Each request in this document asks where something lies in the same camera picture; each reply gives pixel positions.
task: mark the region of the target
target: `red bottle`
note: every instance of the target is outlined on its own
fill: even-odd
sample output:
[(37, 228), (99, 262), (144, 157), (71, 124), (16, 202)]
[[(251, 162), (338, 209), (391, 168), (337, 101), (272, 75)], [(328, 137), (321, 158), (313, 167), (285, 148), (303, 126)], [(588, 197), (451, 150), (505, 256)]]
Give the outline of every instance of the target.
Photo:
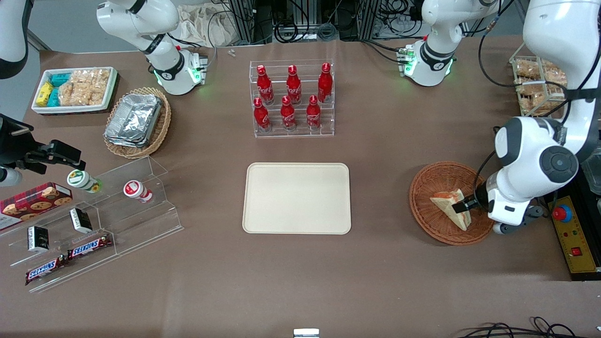
[(317, 105), (317, 96), (311, 95), (309, 97), (309, 106), (307, 107), (307, 125), (309, 130), (318, 131), (319, 127), (322, 126), (322, 109)]
[(282, 122), (284, 123), (284, 129), (291, 132), (296, 129), (296, 119), (294, 118), (294, 107), (291, 104), (291, 100), (287, 95), (282, 97)]
[(286, 88), (288, 88), (288, 96), (293, 105), (301, 102), (301, 79), (296, 74), (296, 66), (288, 66), (288, 80), (286, 80)]
[(259, 77), (257, 79), (257, 87), (259, 89), (259, 95), (263, 99), (263, 103), (265, 105), (270, 105), (273, 103), (273, 86), (271, 84), (271, 79), (267, 75), (265, 66), (263, 66), (263, 65), (257, 66), (257, 74), (259, 75)]
[(322, 64), (322, 74), (319, 76), (319, 80), (317, 80), (317, 87), (319, 88), (317, 98), (319, 102), (332, 102), (332, 84), (334, 83), (334, 79), (332, 79), (330, 70), (332, 70), (332, 66), (329, 63)]
[(259, 132), (266, 133), (271, 131), (271, 122), (267, 113), (267, 108), (263, 106), (263, 101), (257, 97), (254, 99), (255, 121), (257, 122)]

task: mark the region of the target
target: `small bottle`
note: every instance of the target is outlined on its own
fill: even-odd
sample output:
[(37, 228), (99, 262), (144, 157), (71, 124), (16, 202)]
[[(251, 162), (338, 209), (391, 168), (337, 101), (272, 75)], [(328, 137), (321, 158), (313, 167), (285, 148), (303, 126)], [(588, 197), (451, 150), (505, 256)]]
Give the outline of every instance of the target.
[(267, 75), (267, 71), (265, 70), (264, 65), (257, 66), (257, 74), (259, 75), (257, 79), (257, 87), (259, 89), (259, 95), (261, 96), (263, 103), (267, 106), (273, 104), (273, 86), (271, 84), (271, 79)]
[(263, 106), (263, 101), (260, 97), (256, 97), (253, 101), (255, 106), (255, 121), (257, 122), (258, 131), (268, 133), (271, 131), (271, 122), (269, 121), (269, 113), (267, 108)]
[(317, 104), (317, 96), (309, 97), (309, 106), (307, 107), (307, 125), (310, 131), (318, 131), (322, 126), (322, 109)]
[(77, 169), (69, 173), (67, 183), (74, 188), (85, 190), (90, 194), (97, 193), (102, 188), (101, 180), (90, 176), (86, 171)]
[(317, 88), (319, 89), (317, 98), (319, 102), (332, 102), (332, 84), (334, 83), (334, 79), (332, 79), (332, 74), (330, 74), (331, 70), (332, 65), (327, 62), (322, 64), (322, 73), (317, 80)]
[(152, 190), (147, 189), (142, 182), (137, 180), (125, 183), (123, 194), (127, 197), (135, 198), (141, 203), (146, 203), (152, 199)]
[(297, 105), (301, 102), (301, 79), (296, 74), (296, 66), (288, 66), (288, 80), (286, 80), (286, 88), (288, 89), (288, 96), (290, 96), (290, 102), (293, 105)]
[(290, 98), (287, 95), (282, 97), (282, 108), (280, 109), (282, 114), (282, 122), (284, 123), (284, 129), (286, 131), (294, 131), (296, 129), (296, 119), (294, 118), (294, 107), (290, 102)]

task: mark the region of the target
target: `red cookie box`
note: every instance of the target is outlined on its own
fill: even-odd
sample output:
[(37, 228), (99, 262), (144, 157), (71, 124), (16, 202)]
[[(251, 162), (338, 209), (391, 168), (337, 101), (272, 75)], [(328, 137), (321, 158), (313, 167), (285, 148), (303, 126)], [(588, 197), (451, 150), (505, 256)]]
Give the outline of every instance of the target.
[(73, 200), (71, 190), (48, 182), (0, 202), (0, 230), (30, 220)]

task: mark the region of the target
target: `brown tablecloth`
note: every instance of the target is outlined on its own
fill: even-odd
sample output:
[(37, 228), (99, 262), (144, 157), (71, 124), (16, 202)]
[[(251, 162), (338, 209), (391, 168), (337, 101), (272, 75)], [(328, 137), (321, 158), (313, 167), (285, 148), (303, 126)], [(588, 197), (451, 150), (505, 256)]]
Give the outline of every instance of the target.
[[(407, 41), (390, 45), (402, 46)], [(510, 82), (506, 63), (519, 37), (487, 40), (484, 64)], [(552, 225), (450, 247), (417, 225), (407, 201), (425, 164), (478, 167), (493, 149), (491, 127), (518, 114), (513, 90), (478, 68), (478, 40), (466, 38), (441, 85), (424, 88), (360, 43), (271, 44), (220, 50), (207, 84), (168, 96), (173, 120), (154, 158), (186, 230), (39, 295), (23, 287), (0, 245), (2, 337), (289, 337), (317, 327), (323, 337), (451, 337), (529, 316), (581, 335), (601, 325), (599, 283), (569, 283)], [(139, 52), (43, 52), (41, 68), (112, 66), (118, 97), (157, 87)], [(249, 110), (251, 60), (333, 58), (336, 136), (256, 140)], [(29, 111), (38, 141), (82, 150), (91, 174), (127, 160), (108, 152), (106, 114), (42, 117)], [(352, 229), (343, 236), (250, 235), (242, 230), (246, 168), (253, 162), (342, 162), (350, 169)], [(488, 175), (499, 168), (492, 160)], [(63, 182), (68, 167), (25, 173), (3, 197)]]

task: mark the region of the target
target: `wicker basket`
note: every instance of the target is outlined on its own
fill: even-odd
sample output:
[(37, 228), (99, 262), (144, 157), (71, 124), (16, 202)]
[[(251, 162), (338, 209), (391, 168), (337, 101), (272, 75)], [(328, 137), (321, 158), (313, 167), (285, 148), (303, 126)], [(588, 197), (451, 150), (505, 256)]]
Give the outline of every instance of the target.
[[(472, 168), (457, 162), (432, 163), (415, 175), (409, 189), (411, 212), (430, 236), (446, 244), (470, 245), (482, 241), (490, 233), (493, 221), (481, 208), (470, 210), (472, 224), (463, 231), (430, 201), (437, 192), (457, 188), (465, 195), (471, 195), (475, 175)], [(480, 176), (478, 184), (482, 182), (484, 179)]]
[[(111, 151), (111, 153), (115, 155), (123, 156), (129, 159), (142, 158), (144, 156), (154, 153), (160, 147), (161, 143), (163, 143), (163, 140), (167, 135), (167, 129), (169, 129), (169, 123), (171, 122), (171, 107), (169, 106), (169, 102), (167, 101), (165, 95), (155, 88), (144, 87), (134, 89), (126, 95), (128, 94), (152, 94), (157, 97), (160, 97), (160, 99), (163, 102), (163, 105), (160, 107), (159, 118), (157, 118), (156, 120), (152, 136), (150, 137), (150, 144), (144, 148), (134, 148), (118, 146), (116, 144), (110, 143), (106, 139), (105, 143), (108, 149)], [(115, 111), (119, 106), (119, 103), (121, 103), (121, 100), (123, 100), (124, 97), (125, 95), (121, 97), (121, 99), (119, 99), (119, 101), (113, 106), (113, 109), (111, 110), (111, 115), (109, 115), (108, 121), (106, 122), (107, 126), (111, 122), (113, 116), (115, 115)]]

